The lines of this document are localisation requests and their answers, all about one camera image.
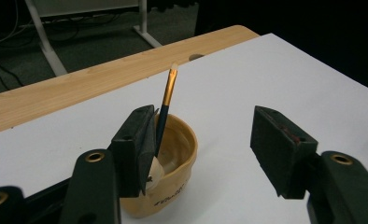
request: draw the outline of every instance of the beige cup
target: beige cup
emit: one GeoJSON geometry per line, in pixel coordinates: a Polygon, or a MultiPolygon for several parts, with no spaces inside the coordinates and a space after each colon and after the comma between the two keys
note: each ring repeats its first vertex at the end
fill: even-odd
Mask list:
{"type": "Polygon", "coordinates": [[[146,190],[146,195],[140,193],[138,198],[121,198],[121,208],[132,217],[147,217],[174,201],[190,179],[197,148],[191,127],[176,116],[168,115],[157,162],[157,166],[163,168],[162,177],[146,190]]]}

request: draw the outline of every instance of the black cable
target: black cable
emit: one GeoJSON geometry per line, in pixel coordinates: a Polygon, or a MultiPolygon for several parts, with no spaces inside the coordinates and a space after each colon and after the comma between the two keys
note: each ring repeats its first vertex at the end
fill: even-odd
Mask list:
{"type": "Polygon", "coordinates": [[[12,73],[12,72],[8,71],[5,67],[3,67],[3,66],[1,66],[1,65],[0,65],[0,69],[1,69],[1,70],[3,70],[3,71],[4,71],[4,72],[6,72],[6,73],[8,73],[8,74],[12,75],[13,77],[15,77],[15,79],[18,81],[18,83],[19,83],[21,86],[24,86],[24,85],[23,85],[23,83],[21,83],[21,80],[19,79],[19,77],[18,77],[16,74],[14,74],[14,73],[12,73]]]}
{"type": "Polygon", "coordinates": [[[7,84],[4,82],[3,78],[0,76],[1,84],[7,89],[7,91],[10,91],[10,88],[7,86],[7,84]]]}

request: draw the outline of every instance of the white tabletop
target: white tabletop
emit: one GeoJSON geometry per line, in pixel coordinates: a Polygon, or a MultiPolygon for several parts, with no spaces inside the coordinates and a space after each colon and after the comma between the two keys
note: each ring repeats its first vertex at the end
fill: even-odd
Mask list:
{"type": "MultiPolygon", "coordinates": [[[[77,157],[106,148],[131,111],[159,107],[167,71],[0,132],[0,186],[25,196],[69,177],[77,157]]],[[[368,170],[368,89],[264,35],[178,68],[170,113],[190,124],[199,148],[188,186],[160,213],[123,223],[309,223],[306,200],[286,201],[249,147],[255,105],[280,111],[368,170]]]]}

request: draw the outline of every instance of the metal leg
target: metal leg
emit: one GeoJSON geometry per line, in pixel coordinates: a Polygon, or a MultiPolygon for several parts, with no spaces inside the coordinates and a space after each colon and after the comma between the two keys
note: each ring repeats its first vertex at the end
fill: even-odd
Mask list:
{"type": "Polygon", "coordinates": [[[53,73],[56,77],[67,74],[67,71],[65,70],[62,62],[60,61],[59,57],[55,53],[55,50],[52,48],[50,42],[48,41],[47,34],[45,33],[44,27],[42,26],[41,19],[39,18],[38,11],[36,10],[33,0],[25,1],[35,24],[35,28],[38,32],[38,36],[41,39],[40,47],[45,55],[45,58],[47,58],[47,61],[50,64],[53,73]]]}
{"type": "Polygon", "coordinates": [[[139,0],[138,6],[140,10],[140,25],[134,26],[135,31],[141,35],[152,47],[161,47],[160,44],[154,37],[147,33],[147,0],[139,0]]]}

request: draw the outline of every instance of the light wood surface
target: light wood surface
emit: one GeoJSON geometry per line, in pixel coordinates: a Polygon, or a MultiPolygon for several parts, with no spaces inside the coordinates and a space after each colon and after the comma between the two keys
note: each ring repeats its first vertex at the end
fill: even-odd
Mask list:
{"type": "Polygon", "coordinates": [[[257,36],[236,25],[0,93],[0,132],[257,36]]]}

